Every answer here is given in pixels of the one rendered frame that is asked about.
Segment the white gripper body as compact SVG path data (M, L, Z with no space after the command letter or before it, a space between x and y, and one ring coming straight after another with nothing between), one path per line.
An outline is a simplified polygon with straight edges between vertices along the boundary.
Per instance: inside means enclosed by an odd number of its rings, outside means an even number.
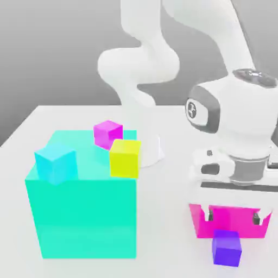
M198 201L218 206L272 210L278 207L278 185L236 186L224 182L202 182Z

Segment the small purple cube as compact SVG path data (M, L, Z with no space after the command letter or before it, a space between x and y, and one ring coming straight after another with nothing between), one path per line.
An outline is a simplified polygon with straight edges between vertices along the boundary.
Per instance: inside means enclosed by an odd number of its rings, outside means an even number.
M214 230L212 240L213 263L238 267L242 254L239 233L229 230Z

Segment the small yellow cube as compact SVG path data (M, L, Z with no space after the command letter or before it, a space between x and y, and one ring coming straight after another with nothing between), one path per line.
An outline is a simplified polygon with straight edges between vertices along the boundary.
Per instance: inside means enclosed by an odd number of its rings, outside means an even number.
M115 139L109 160L112 177L137 179L141 168L141 142Z

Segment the small magenta cube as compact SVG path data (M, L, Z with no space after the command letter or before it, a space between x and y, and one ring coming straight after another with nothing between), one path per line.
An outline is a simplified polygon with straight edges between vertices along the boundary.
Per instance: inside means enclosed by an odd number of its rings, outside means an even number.
M123 139L123 126L107 120L93 127L95 145L110 150L115 139Z

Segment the small cyan cube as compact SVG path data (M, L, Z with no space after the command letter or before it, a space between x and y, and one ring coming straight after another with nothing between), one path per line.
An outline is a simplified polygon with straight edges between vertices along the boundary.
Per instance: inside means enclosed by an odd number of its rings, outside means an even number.
M61 143L53 143L35 152L39 179L52 185L78 177L77 151Z

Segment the large pink box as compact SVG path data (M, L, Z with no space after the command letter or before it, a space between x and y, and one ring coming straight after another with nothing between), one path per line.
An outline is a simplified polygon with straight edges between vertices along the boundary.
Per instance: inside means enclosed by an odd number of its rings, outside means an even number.
M240 238L264 238L271 214L259 224L257 208L228 207L210 205L209 220L199 204L189 204L197 238L213 238L214 230L237 231Z

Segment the large teal box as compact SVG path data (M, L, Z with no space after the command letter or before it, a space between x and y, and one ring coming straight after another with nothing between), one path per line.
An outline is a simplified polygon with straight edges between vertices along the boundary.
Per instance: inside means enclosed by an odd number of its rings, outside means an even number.
M110 175L109 153L89 130L49 139L77 152L75 179L52 185L33 167L25 179L43 258L135 258L137 181Z

